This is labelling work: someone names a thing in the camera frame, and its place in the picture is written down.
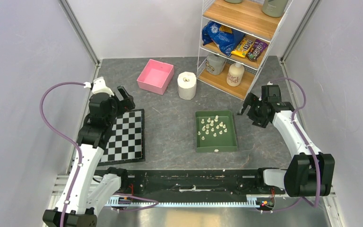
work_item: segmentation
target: snack bag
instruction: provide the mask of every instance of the snack bag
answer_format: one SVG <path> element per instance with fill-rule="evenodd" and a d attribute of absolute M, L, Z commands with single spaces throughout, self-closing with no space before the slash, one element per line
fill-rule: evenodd
<path fill-rule="evenodd" d="M 230 52 L 236 48 L 244 36 L 245 34 L 243 32 L 239 32 L 213 21 L 208 22 L 202 29 L 202 40 L 204 41 L 204 45 L 213 41 L 220 51 L 228 57 L 230 57 Z"/>
<path fill-rule="evenodd" d="M 263 42 L 259 39 L 256 39 L 254 42 L 253 47 L 248 51 L 248 59 L 250 61 L 256 61 L 259 56 L 261 56 L 261 53 L 268 47 L 268 44 L 266 42 Z"/>
<path fill-rule="evenodd" d="M 231 52 L 231 54 L 237 55 L 239 57 L 245 58 L 246 54 L 254 44 L 254 41 L 249 39 L 250 36 L 246 35 L 243 40 L 237 45 L 236 49 Z"/>

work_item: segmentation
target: black and white checkered board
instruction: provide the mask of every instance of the black and white checkered board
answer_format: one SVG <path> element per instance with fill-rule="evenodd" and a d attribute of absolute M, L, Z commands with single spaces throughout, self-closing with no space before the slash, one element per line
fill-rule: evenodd
<path fill-rule="evenodd" d="M 145 161 L 144 109 L 119 116 L 99 166 Z"/>

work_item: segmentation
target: white wall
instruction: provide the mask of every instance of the white wall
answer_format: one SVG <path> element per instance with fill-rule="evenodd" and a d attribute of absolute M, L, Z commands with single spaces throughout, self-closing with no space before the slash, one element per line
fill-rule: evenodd
<path fill-rule="evenodd" d="M 54 84 L 93 73 L 56 0 L 0 0 L 0 227 L 41 226 L 71 146 L 44 125 L 40 98 Z M 57 89 L 45 103 L 48 120 L 75 138 L 86 98 L 82 87 Z"/>
<path fill-rule="evenodd" d="M 287 12 L 286 19 L 280 27 L 279 34 L 277 35 L 269 55 L 275 55 L 278 58 L 282 57 L 285 53 L 287 46 L 290 43 L 297 27 L 299 26 L 302 18 L 305 15 L 312 0 L 290 0 L 292 1 L 289 11 Z"/>
<path fill-rule="evenodd" d="M 286 65 L 307 93 L 308 134 L 336 160 L 346 224 L 363 226 L 363 2 L 323 0 Z"/>
<path fill-rule="evenodd" d="M 68 0 L 105 58 L 197 56 L 201 0 Z"/>

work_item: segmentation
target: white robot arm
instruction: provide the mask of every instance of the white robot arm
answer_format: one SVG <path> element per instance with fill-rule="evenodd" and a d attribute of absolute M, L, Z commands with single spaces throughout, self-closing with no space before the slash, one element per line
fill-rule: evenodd
<path fill-rule="evenodd" d="M 287 170 L 260 168 L 263 183 L 286 190 L 290 197 L 316 196 L 317 188 L 320 188 L 319 196 L 329 195 L 334 158 L 331 154 L 323 154 L 311 141 L 293 116 L 294 108 L 291 103 L 282 102 L 278 85 L 268 84 L 262 86 L 261 90 L 259 98 L 253 93 L 247 95 L 238 115 L 242 115 L 251 106 L 247 115 L 253 120 L 252 124 L 265 128 L 271 122 L 279 130 L 292 156 Z"/>
<path fill-rule="evenodd" d="M 49 227 L 59 227 L 61 224 L 77 227 L 95 226 L 97 216 L 108 198 L 115 192 L 127 189 L 127 171 L 109 168 L 102 181 L 88 195 L 95 169 L 112 135 L 112 125 L 117 116 L 135 108 L 133 97 L 119 86 L 117 89 L 123 97 L 123 100 L 119 100 L 106 86 L 103 78 L 95 79 L 92 84 L 85 83 L 85 87 L 90 88 L 93 94 L 89 99 L 89 114 L 78 132 L 77 144 L 82 157 L 76 153 L 75 165 L 63 194 L 55 209 L 46 210 L 43 215 L 43 221 Z"/>

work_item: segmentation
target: plastic container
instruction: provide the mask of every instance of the plastic container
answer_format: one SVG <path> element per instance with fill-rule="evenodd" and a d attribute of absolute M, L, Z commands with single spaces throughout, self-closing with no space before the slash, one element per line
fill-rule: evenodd
<path fill-rule="evenodd" d="M 226 2 L 229 2 L 229 3 L 233 3 L 233 4 L 237 4 L 237 3 L 242 3 L 243 0 L 225 0 Z"/>
<path fill-rule="evenodd" d="M 206 135 L 201 130 L 202 126 L 207 123 L 208 117 L 215 118 L 218 115 L 219 119 L 217 123 L 223 122 L 226 124 L 227 132 L 222 135 L 216 129 L 215 132 L 218 133 L 216 137 L 213 136 L 213 132 L 210 131 L 209 135 Z M 232 152 L 237 151 L 237 138 L 236 130 L 234 129 L 233 113 L 230 110 L 218 110 L 218 111 L 197 111 L 195 112 L 196 119 L 196 141 L 197 141 L 197 152 Z"/>
<path fill-rule="evenodd" d="M 137 78 L 138 87 L 163 95 L 173 74 L 173 65 L 150 59 Z"/>
<path fill-rule="evenodd" d="M 262 12 L 270 17 L 281 17 L 289 0 L 265 0 L 262 5 Z"/>
<path fill-rule="evenodd" d="M 229 73 L 227 74 L 226 82 L 232 87 L 239 86 L 244 74 L 244 66 L 236 62 L 229 67 Z"/>
<path fill-rule="evenodd" d="M 219 75 L 226 64 L 226 58 L 213 54 L 208 55 L 206 61 L 205 68 L 212 75 Z"/>

